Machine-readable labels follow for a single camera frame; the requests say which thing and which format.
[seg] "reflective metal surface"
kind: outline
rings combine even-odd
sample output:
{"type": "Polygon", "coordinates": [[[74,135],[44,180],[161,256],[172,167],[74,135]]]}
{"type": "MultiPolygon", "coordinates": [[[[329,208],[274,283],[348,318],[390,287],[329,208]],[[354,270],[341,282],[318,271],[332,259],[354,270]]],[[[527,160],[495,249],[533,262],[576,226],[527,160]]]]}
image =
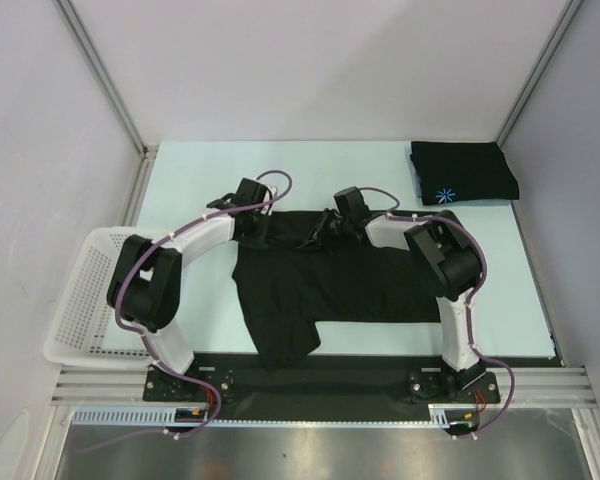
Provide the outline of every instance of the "reflective metal surface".
{"type": "Polygon", "coordinates": [[[214,427],[174,441],[144,435],[91,453],[132,431],[73,426],[58,480],[590,479],[569,410],[510,412],[478,441],[441,430],[214,427]]]}

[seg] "folded black cloth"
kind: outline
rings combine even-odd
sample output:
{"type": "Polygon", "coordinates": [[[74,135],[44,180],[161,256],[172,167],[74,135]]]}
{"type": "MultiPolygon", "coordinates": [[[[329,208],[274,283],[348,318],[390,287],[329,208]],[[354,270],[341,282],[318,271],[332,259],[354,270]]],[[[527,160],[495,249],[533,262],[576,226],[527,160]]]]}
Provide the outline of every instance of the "folded black cloth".
{"type": "Polygon", "coordinates": [[[424,205],[520,198],[496,143],[412,142],[411,152],[424,205]]]}
{"type": "Polygon", "coordinates": [[[233,272],[244,320],[264,366],[290,366],[320,346],[316,322],[439,322],[411,254],[342,245],[303,250],[322,212],[274,212],[268,249],[240,245],[233,272]]]}

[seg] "white table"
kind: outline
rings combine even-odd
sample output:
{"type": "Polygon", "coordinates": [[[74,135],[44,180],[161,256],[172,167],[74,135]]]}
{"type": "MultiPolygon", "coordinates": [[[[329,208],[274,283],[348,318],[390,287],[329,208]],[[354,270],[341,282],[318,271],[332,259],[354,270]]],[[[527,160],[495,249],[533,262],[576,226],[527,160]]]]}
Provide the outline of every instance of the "white table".
{"type": "MultiPolygon", "coordinates": [[[[375,186],[422,209],[414,189],[408,142],[167,142],[160,146],[138,226],[174,230],[206,203],[235,191],[242,177],[279,168],[294,179],[277,210],[321,210],[350,186],[375,186]]],[[[267,182],[284,188],[282,177],[267,182]]],[[[390,200],[367,192],[372,209],[390,200]]],[[[480,242],[489,278],[476,297],[476,339],[489,355],[553,357],[553,345],[508,202],[445,206],[480,242]]],[[[255,352],[231,278],[237,244],[221,245],[192,264],[183,279],[178,319],[196,352],[255,352]]],[[[315,353],[438,355],[439,324],[320,322],[315,353]]],[[[110,328],[105,348],[139,348],[137,338],[110,328]]]]}

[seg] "white wall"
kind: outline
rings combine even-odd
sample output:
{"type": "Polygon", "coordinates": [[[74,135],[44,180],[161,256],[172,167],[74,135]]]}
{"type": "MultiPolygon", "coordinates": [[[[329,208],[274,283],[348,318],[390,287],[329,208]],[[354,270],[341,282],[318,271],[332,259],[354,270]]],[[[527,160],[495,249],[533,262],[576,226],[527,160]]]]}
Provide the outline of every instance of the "white wall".
{"type": "Polygon", "coordinates": [[[600,404],[600,0],[585,2],[505,152],[559,344],[600,404]]]}
{"type": "Polygon", "coordinates": [[[0,0],[0,434],[30,411],[17,478],[57,379],[42,344],[63,280],[86,233],[119,221],[136,165],[53,3],[0,0]]]}
{"type": "Polygon", "coordinates": [[[493,140],[567,0],[75,0],[145,140],[493,140]]]}

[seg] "light blue table surface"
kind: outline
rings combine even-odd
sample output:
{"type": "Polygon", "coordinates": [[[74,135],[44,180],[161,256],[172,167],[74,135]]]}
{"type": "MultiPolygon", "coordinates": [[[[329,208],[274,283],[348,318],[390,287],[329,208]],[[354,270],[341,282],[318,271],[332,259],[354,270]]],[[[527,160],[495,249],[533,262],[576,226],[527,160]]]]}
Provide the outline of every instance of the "light blue table surface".
{"type": "MultiPolygon", "coordinates": [[[[272,168],[292,175],[293,190],[277,210],[321,210],[350,186],[375,186],[396,195],[401,208],[422,209],[415,194],[408,142],[165,142],[160,146],[138,220],[139,227],[171,231],[204,206],[235,191],[242,177],[272,168]]],[[[283,177],[267,182],[285,186],[283,177]]],[[[367,192],[372,209],[390,200],[367,192]]],[[[508,202],[454,205],[480,242],[489,276],[476,297],[476,339],[486,354],[553,357],[553,346],[508,202]]],[[[196,352],[255,352],[231,273],[237,244],[227,243],[185,271],[178,321],[196,352]]],[[[320,322],[316,353],[437,355],[439,324],[320,322]]],[[[110,328],[105,348],[138,348],[138,340],[110,328]]]]}

